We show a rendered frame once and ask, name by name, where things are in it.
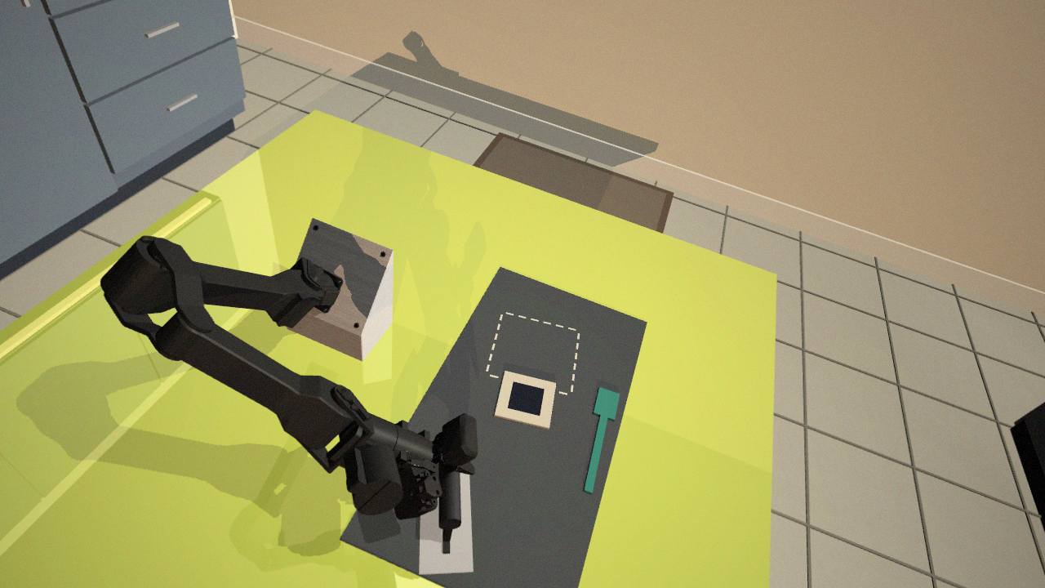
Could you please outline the teal small trowel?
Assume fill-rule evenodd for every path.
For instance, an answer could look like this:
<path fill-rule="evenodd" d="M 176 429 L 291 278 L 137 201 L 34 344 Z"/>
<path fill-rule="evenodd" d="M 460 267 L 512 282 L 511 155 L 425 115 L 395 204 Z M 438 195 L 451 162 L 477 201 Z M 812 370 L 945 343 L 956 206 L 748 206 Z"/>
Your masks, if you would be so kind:
<path fill-rule="evenodd" d="M 619 402 L 620 394 L 610 390 L 604 390 L 598 387 L 598 395 L 596 398 L 596 406 L 594 406 L 593 416 L 598 416 L 598 428 L 596 431 L 596 439 L 594 440 L 594 446 L 591 450 L 591 458 L 589 462 L 589 473 L 587 473 L 585 480 L 585 492 L 591 495 L 594 490 L 594 483 L 596 483 L 596 474 L 598 471 L 598 458 L 600 458 L 603 438 L 605 436 L 607 420 L 616 421 L 616 410 L 617 402 Z"/>

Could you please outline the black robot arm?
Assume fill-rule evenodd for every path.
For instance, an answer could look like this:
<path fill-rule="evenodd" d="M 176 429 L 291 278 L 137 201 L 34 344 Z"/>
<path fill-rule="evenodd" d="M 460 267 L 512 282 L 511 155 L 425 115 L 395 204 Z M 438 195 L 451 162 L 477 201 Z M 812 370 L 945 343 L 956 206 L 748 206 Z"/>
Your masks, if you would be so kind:
<path fill-rule="evenodd" d="M 253 349 L 215 324 L 204 306 L 266 311 L 278 327 L 292 328 L 314 306 L 328 313 L 342 284 L 309 258 L 266 276 L 195 263 L 181 245 L 147 235 L 100 279 L 109 308 L 127 330 L 147 336 L 165 358 L 191 364 L 275 413 L 282 430 L 328 474 L 345 468 L 358 513 L 394 509 L 399 520 L 418 518 L 437 509 L 441 484 L 432 461 L 408 458 L 397 471 L 394 423 L 367 411 L 351 390 L 299 375 Z M 147 315 L 173 308 L 178 312 L 162 326 Z"/>

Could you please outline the cream square tile with dark centre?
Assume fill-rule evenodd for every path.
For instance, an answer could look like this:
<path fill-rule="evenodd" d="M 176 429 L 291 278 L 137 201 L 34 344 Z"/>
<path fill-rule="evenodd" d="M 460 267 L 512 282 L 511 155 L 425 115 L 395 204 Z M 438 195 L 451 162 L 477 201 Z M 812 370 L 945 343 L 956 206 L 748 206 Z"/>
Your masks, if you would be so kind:
<path fill-rule="evenodd" d="M 549 430 L 556 383 L 505 371 L 494 417 Z"/>

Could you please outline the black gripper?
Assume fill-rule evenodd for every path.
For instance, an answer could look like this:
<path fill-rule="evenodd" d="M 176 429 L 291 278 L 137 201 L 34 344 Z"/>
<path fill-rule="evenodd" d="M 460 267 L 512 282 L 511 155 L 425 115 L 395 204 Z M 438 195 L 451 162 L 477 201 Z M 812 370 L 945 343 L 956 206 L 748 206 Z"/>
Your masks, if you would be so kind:
<path fill-rule="evenodd" d="M 463 413 L 447 424 L 442 425 L 442 432 L 434 436 L 429 442 L 429 431 L 420 433 L 407 430 L 408 423 L 402 420 L 395 424 L 397 442 L 394 446 L 394 457 L 397 471 L 400 464 L 408 458 L 423 458 L 434 463 L 434 474 L 439 477 L 439 462 L 442 464 L 443 476 L 456 471 L 466 475 L 474 475 L 474 466 L 470 461 L 478 455 L 477 421 L 472 416 Z"/>

